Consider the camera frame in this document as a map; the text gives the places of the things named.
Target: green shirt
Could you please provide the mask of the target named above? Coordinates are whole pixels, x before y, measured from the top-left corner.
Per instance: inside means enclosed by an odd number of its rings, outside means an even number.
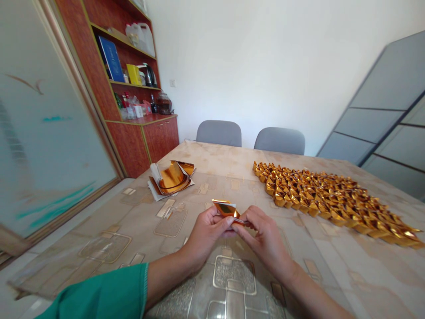
[[[125,267],[69,286],[38,318],[142,318],[148,267]]]

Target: gray chair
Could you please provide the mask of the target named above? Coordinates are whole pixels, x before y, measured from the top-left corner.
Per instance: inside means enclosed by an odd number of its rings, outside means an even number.
[[[199,125],[196,141],[242,147],[242,133],[234,122],[208,120]]]
[[[300,131],[289,128],[263,128],[257,135],[254,149],[304,155],[305,138]]]

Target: person's left hand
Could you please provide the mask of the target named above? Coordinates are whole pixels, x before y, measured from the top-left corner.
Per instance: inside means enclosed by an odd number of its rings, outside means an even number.
[[[178,251],[188,262],[192,263],[193,272],[202,268],[220,236],[233,237],[236,235],[230,227],[232,223],[233,217],[223,218],[215,206],[211,206],[199,214],[188,241]]]

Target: glass jar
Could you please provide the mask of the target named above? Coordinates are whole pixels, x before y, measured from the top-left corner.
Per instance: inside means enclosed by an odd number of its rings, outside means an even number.
[[[173,103],[171,102],[168,95],[162,90],[161,90],[161,93],[158,95],[156,105],[158,106],[159,114],[162,114],[162,115],[171,114],[171,106],[173,105]]]

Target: yellow box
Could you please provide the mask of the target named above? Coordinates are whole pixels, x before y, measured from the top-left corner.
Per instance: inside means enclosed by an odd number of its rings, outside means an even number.
[[[130,77],[131,84],[142,85],[140,78],[139,68],[133,64],[127,64],[128,76]]]

